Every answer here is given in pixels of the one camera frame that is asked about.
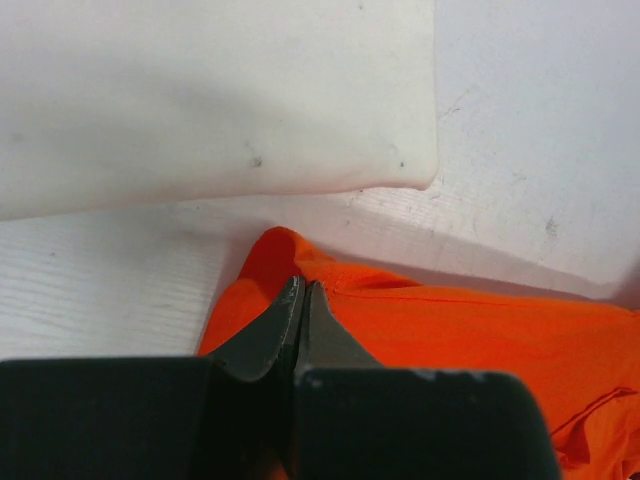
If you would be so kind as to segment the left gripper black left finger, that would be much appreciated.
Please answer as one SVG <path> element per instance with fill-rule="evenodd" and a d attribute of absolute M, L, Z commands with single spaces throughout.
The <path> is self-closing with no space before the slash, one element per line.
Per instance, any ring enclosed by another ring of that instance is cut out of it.
<path fill-rule="evenodd" d="M 298 356 L 305 293 L 305 280 L 291 277 L 263 313 L 207 357 L 242 383 L 257 383 L 269 374 L 286 382 Z"/>

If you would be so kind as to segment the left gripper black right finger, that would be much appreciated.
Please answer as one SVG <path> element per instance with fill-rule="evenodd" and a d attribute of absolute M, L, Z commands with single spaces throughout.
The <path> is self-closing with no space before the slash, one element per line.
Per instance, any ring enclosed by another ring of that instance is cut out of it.
<path fill-rule="evenodd" d="M 320 282 L 309 284 L 299 327 L 298 369 L 377 369 L 382 364 L 338 321 Z"/>

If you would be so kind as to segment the orange t shirt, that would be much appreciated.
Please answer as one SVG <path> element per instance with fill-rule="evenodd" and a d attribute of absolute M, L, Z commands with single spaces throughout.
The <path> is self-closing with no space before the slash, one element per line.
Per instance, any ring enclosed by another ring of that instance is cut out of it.
<path fill-rule="evenodd" d="M 589 301 L 424 285 L 336 260 L 276 227 L 253 245 L 200 341 L 207 354 L 261 314 L 286 281 L 320 282 L 332 312 L 392 367 L 469 367 L 518 376 L 546 419 L 567 479 L 639 471 L 639 315 Z"/>

